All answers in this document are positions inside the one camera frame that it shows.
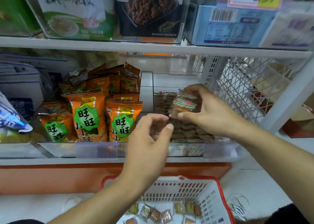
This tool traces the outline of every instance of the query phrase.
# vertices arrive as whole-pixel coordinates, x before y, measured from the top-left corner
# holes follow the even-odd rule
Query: green package
[[[38,0],[47,36],[79,40],[110,40],[116,15],[114,0]]]
[[[0,35],[35,36],[40,32],[25,0],[0,0]]]

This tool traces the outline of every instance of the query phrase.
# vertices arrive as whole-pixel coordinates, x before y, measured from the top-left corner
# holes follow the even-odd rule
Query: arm
[[[202,110],[200,113],[181,113],[180,119],[244,146],[304,217],[314,224],[314,155],[247,122],[205,86],[191,85],[185,90],[200,94]]]
[[[110,186],[49,224],[116,223],[161,174],[173,131],[173,125],[167,124],[168,119],[159,114],[142,117],[129,136],[128,154],[121,175]],[[163,127],[157,141],[149,135],[152,124]]]

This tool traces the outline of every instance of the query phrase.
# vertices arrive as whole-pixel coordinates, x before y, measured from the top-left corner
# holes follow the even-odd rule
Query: black package
[[[121,36],[176,38],[183,0],[116,0]]]

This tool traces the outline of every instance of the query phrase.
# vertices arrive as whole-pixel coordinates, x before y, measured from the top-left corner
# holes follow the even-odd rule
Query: forearm
[[[285,191],[310,223],[314,223],[314,155],[250,123],[234,134]]]
[[[131,182],[126,177],[119,177],[110,186],[49,224],[115,224],[144,191]]]

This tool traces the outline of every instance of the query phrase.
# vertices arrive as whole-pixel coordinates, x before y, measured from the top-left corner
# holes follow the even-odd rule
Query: red basket rim
[[[104,188],[104,185],[105,185],[105,182],[109,179],[115,179],[116,177],[118,177],[118,175],[108,175],[106,177],[104,177],[101,181],[101,184],[100,184],[100,190],[102,190]],[[232,214],[232,211],[230,209],[230,207],[228,206],[227,204],[227,201],[225,199],[225,195],[224,195],[224,192],[222,191],[222,187],[220,185],[220,182],[219,180],[214,177],[214,176],[202,176],[202,175],[182,175],[181,177],[184,177],[184,178],[188,178],[188,179],[197,179],[197,180],[202,180],[202,179],[210,179],[210,180],[214,180],[216,183],[217,183],[217,186],[218,186],[218,190],[219,190],[219,193],[220,193],[220,196],[221,196],[221,200],[222,200],[222,203],[224,204],[226,210],[227,210],[227,213],[229,215],[229,219],[230,219],[230,222],[232,224],[235,224],[236,221],[234,219],[234,216]]]

